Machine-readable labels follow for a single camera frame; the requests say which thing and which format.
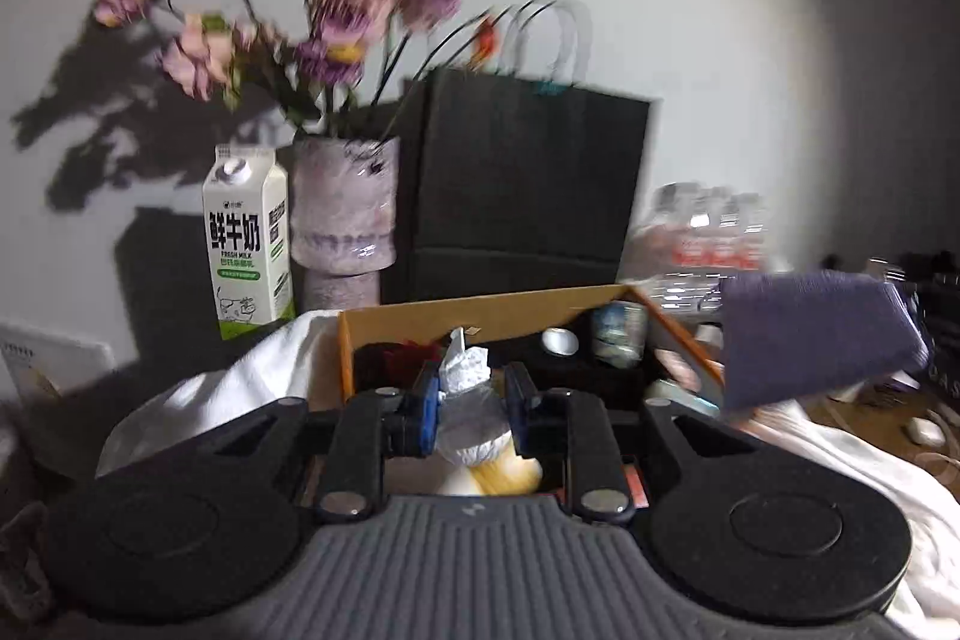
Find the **yellow white plush toy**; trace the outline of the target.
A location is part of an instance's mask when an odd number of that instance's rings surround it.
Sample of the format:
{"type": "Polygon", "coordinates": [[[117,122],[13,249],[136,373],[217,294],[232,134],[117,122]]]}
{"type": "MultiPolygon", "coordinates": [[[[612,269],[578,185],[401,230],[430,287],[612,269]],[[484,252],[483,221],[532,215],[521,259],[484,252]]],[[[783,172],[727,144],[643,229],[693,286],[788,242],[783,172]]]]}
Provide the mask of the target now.
{"type": "Polygon", "coordinates": [[[475,466],[454,464],[441,459],[443,477],[436,492],[459,497],[505,497],[530,495],[539,489],[544,470],[534,458],[517,455],[508,443],[498,455],[475,466]]]}

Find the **white screw cap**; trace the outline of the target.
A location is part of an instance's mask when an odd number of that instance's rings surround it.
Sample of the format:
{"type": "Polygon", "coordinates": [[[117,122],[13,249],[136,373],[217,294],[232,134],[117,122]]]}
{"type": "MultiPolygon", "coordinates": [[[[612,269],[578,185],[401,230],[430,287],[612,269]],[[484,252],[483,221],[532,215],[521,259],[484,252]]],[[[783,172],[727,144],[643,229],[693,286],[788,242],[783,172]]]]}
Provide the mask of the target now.
{"type": "Polygon", "coordinates": [[[540,335],[540,344],[545,353],[555,357],[573,357],[579,351],[579,339],[566,328],[547,328],[540,335]]]}

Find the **purple cloth pouch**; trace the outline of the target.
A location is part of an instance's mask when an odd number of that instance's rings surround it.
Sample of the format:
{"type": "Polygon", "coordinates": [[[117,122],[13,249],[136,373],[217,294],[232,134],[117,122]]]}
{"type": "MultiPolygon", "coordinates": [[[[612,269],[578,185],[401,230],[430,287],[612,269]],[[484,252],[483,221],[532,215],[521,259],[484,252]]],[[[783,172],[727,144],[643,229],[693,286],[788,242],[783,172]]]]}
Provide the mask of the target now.
{"type": "Polygon", "coordinates": [[[760,408],[926,367],[900,292],[871,276],[815,271],[721,284],[724,408],[760,408]]]}

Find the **red rose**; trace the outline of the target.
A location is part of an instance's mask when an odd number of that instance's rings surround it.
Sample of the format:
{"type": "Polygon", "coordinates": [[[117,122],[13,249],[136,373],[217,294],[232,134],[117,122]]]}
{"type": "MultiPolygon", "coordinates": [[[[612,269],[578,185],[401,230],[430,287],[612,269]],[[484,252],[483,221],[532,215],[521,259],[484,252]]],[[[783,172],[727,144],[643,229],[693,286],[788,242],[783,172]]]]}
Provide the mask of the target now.
{"type": "Polygon", "coordinates": [[[381,386],[410,390],[423,365],[443,359],[438,342],[371,342],[353,354],[355,392],[372,392],[381,386]]]}

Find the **red orange cardboard box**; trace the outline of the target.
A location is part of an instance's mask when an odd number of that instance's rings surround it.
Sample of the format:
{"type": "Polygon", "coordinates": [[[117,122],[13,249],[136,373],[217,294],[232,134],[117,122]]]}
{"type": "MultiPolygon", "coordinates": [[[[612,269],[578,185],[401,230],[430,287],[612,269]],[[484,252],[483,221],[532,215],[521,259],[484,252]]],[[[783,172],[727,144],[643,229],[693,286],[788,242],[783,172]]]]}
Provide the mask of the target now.
{"type": "MultiPolygon", "coordinates": [[[[682,354],[692,369],[711,383],[721,383],[721,374],[708,364],[708,357],[690,333],[669,314],[662,312],[639,287],[626,284],[568,287],[550,291],[514,292],[480,298],[414,302],[360,308],[338,315],[338,355],[342,367],[342,398],[356,393],[353,353],[375,341],[428,342],[447,335],[457,326],[469,331],[470,342],[522,338],[591,308],[610,302],[633,302],[646,310],[647,339],[682,354]]],[[[381,381],[356,411],[358,419],[347,431],[337,431],[334,413],[311,414],[311,432],[317,447],[329,447],[334,454],[331,474],[319,479],[313,509],[332,523],[352,523],[374,515],[384,505],[382,470],[386,459],[387,434],[381,416],[389,404],[400,399],[392,381],[381,381]]],[[[647,406],[628,419],[612,422],[619,437],[620,453],[636,459],[638,482],[646,497],[659,502],[682,484],[682,458],[686,442],[675,431],[667,409],[647,406]]]]}

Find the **white terry towel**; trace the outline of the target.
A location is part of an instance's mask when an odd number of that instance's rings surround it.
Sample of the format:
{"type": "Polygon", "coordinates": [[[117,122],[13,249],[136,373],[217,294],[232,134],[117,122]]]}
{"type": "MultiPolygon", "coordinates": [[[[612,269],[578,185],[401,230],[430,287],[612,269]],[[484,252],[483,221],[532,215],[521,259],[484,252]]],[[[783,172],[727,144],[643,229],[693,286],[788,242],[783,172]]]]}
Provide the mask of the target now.
{"type": "MultiPolygon", "coordinates": [[[[340,398],[334,347],[332,310],[301,315],[229,369],[179,381],[125,416],[107,436],[96,473],[120,470],[282,396],[317,390],[320,406],[332,408],[340,398]]],[[[946,486],[918,464],[817,424],[795,401],[757,409],[742,429],[893,500],[910,523],[913,548],[887,615],[914,637],[957,637],[958,502],[946,486]]]]}

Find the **purple glass vase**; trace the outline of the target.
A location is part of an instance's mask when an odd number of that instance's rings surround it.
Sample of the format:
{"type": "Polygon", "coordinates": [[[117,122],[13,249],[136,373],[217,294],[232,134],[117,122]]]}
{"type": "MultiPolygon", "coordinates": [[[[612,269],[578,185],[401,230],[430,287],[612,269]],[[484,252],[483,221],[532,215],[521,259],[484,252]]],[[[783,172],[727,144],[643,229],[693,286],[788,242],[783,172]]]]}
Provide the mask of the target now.
{"type": "Polygon", "coordinates": [[[379,275],[395,263],[397,188],[397,140],[309,135],[293,145],[291,259],[304,312],[379,302],[379,275]]]}

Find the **water bottle pack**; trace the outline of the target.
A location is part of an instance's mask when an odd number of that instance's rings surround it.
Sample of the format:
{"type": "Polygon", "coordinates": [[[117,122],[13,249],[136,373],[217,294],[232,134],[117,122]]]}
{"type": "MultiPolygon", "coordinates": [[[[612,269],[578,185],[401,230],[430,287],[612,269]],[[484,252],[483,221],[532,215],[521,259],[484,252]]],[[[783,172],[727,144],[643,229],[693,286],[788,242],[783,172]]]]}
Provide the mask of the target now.
{"type": "Polygon", "coordinates": [[[619,278],[638,283],[667,314],[690,315],[716,310],[727,278],[776,268],[758,193],[672,182],[630,230],[619,278]]]}

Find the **black paper shopping bag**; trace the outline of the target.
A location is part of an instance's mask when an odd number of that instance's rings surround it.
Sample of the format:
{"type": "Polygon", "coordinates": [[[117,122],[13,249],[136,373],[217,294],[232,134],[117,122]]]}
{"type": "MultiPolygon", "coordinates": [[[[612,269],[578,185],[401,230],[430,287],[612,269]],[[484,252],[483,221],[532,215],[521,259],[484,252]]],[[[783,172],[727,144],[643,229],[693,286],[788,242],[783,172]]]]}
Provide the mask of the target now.
{"type": "Polygon", "coordinates": [[[619,273],[656,104],[584,84],[592,28],[574,0],[491,20],[498,64],[470,68],[471,19],[371,110],[400,143],[386,304],[610,283],[619,273]],[[537,81],[571,85],[535,96],[537,81]]]}

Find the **white green milk carton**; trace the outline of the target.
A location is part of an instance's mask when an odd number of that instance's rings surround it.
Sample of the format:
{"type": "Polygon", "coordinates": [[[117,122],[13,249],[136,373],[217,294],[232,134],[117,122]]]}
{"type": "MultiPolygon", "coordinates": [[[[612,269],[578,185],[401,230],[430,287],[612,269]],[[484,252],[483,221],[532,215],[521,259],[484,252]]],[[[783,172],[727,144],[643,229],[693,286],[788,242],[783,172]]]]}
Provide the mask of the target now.
{"type": "Polygon", "coordinates": [[[202,206],[221,339],[291,320],[288,174],[275,151],[218,146],[202,206]]]}

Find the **green binder clip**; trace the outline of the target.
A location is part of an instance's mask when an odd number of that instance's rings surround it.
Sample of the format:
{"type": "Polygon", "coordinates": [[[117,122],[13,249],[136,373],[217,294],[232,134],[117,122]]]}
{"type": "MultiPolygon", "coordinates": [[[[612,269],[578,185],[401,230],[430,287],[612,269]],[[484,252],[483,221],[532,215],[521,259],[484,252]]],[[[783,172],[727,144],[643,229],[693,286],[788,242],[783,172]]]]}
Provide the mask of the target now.
{"type": "Polygon", "coordinates": [[[556,81],[537,81],[534,85],[534,94],[535,96],[562,96],[565,92],[571,89],[571,85],[565,85],[565,83],[556,83],[556,81]]]}

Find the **white power adapter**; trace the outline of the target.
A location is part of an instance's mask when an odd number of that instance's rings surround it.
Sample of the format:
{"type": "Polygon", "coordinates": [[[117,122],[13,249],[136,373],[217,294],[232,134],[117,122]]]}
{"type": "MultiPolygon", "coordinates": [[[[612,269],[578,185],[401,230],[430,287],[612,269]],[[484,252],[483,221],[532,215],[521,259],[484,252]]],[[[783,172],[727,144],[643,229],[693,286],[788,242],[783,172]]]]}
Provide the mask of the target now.
{"type": "Polygon", "coordinates": [[[905,425],[905,432],[914,445],[928,450],[940,450],[946,445],[946,432],[934,420],[912,417],[905,425]]]}

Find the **white wall panel box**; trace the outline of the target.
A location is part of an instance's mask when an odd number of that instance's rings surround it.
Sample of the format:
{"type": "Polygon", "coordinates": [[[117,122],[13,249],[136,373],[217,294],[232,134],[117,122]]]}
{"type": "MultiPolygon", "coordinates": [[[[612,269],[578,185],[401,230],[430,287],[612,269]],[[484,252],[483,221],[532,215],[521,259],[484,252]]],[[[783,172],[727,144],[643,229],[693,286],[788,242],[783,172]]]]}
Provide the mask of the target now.
{"type": "Polygon", "coordinates": [[[114,369],[105,342],[2,321],[2,401],[12,413],[60,403],[114,369]]]}

